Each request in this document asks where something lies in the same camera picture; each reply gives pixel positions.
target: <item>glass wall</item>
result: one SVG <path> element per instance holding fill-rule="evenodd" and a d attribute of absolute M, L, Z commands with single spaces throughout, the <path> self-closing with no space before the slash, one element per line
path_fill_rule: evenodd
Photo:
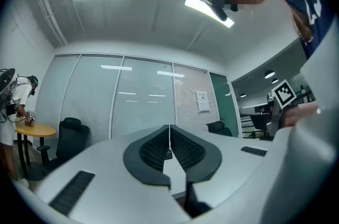
<path fill-rule="evenodd" d="M 78 56 L 54 57 L 39 90 L 35 108 L 36 116 L 39 122 L 50 125 L 56 130 L 65 89 L 77 60 Z M 39 138 L 34 138 L 34 145 L 39 146 Z"/>
<path fill-rule="evenodd" d="M 199 109 L 197 92 L 206 93 L 207 110 Z M 205 70 L 128 57 L 61 56 L 42 83 L 37 120 L 55 129 L 59 116 L 81 120 L 90 128 L 87 147 L 164 124 L 208 131 L 206 124 L 219 119 L 237 137 L 229 93 L 224 76 Z"/>
<path fill-rule="evenodd" d="M 126 58 L 115 94 L 112 138 L 174 123 L 172 65 Z"/>
<path fill-rule="evenodd" d="M 233 137 L 238 137 L 238 124 L 232 95 L 225 76 L 210 74 L 218 104 L 220 121 L 225 124 Z"/>
<path fill-rule="evenodd" d="M 121 57 L 81 56 L 69 80 L 61 117 L 90 128 L 86 146 L 109 138 L 111 105 Z"/>
<path fill-rule="evenodd" d="M 208 131 L 218 121 L 213 90 L 207 71 L 174 65 L 177 124 Z M 210 111 L 199 112 L 197 91 L 207 92 Z"/>

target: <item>ceiling light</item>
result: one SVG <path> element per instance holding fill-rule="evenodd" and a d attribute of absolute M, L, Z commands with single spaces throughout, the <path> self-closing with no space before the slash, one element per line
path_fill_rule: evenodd
<path fill-rule="evenodd" d="M 132 70 L 131 67 L 121 67 L 121 66 L 111 66 L 111 65 L 101 65 L 103 69 L 121 69 L 121 70 Z"/>
<path fill-rule="evenodd" d="M 198 10 L 210 17 L 212 17 L 213 19 L 217 20 L 218 22 L 222 23 L 223 25 L 227 26 L 228 28 L 230 28 L 233 24 L 234 21 L 232 21 L 230 18 L 227 18 L 226 21 L 221 21 L 216 15 L 215 13 L 209 8 L 208 5 L 206 5 L 203 1 L 200 0 L 186 0 L 185 1 L 185 5 L 189 6 L 195 10 Z"/>
<path fill-rule="evenodd" d="M 175 76 L 175 77 L 184 77 L 185 75 L 184 74 L 172 74 L 172 73 L 169 73 L 167 71 L 161 71 L 161 70 L 158 70 L 157 71 L 157 74 L 162 74 L 162 75 L 169 75 L 169 76 Z"/>
<path fill-rule="evenodd" d="M 274 71 L 272 71 L 271 69 L 268 69 L 268 70 L 265 72 L 265 79 L 272 77 L 274 74 L 275 74 Z"/>

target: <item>window blinds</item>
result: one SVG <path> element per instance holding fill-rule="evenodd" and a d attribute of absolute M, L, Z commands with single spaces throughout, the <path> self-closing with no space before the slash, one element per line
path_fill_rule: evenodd
<path fill-rule="evenodd" d="M 122 58 L 81 56 L 69 80 L 61 117 L 90 128 L 86 146 L 109 138 L 110 111 Z"/>
<path fill-rule="evenodd" d="M 78 56 L 54 57 L 39 90 L 35 108 L 37 120 L 56 130 L 67 82 L 77 60 Z"/>
<path fill-rule="evenodd" d="M 174 123 L 172 65 L 126 58 L 115 95 L 112 138 Z"/>
<path fill-rule="evenodd" d="M 218 120 L 215 100 L 206 71 L 174 65 L 178 125 L 208 131 L 207 123 Z M 209 112 L 199 112 L 196 91 L 206 91 Z"/>

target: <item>paper sign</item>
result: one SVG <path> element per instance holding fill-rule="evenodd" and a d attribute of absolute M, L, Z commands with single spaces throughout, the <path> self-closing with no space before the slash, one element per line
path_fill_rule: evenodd
<path fill-rule="evenodd" d="M 272 93 L 281 108 L 289 105 L 297 97 L 286 80 L 282 81 L 278 86 L 272 89 Z"/>
<path fill-rule="evenodd" d="M 206 91 L 197 91 L 197 99 L 198 99 L 198 101 L 208 101 L 207 92 Z"/>
<path fill-rule="evenodd" d="M 210 104 L 208 101 L 198 101 L 199 112 L 210 111 Z"/>

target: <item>ceiling spotlight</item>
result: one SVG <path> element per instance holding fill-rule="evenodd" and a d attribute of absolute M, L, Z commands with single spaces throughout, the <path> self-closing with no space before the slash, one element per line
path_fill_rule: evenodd
<path fill-rule="evenodd" d="M 274 74 L 275 74 L 274 71 L 272 71 L 271 69 L 268 69 L 268 70 L 265 72 L 265 79 L 272 77 Z"/>

